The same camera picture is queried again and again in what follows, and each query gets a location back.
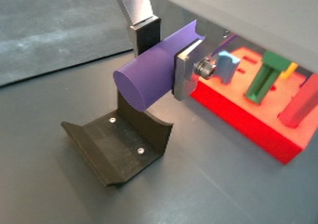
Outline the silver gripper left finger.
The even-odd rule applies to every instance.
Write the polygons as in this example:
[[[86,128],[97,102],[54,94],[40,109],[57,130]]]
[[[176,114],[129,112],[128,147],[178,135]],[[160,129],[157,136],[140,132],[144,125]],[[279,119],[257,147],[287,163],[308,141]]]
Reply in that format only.
[[[153,15],[149,0],[121,0],[126,14],[132,50],[138,56],[160,42],[161,19]]]

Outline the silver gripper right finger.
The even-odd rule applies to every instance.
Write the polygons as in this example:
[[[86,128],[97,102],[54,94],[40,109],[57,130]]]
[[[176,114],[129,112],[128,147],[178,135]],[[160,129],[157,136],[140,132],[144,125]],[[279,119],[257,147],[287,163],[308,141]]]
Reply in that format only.
[[[209,79],[216,66],[208,61],[223,48],[235,40],[236,35],[221,35],[213,45],[207,44],[207,39],[196,39],[174,55],[174,73],[172,95],[177,100],[184,100],[196,88],[199,78]]]

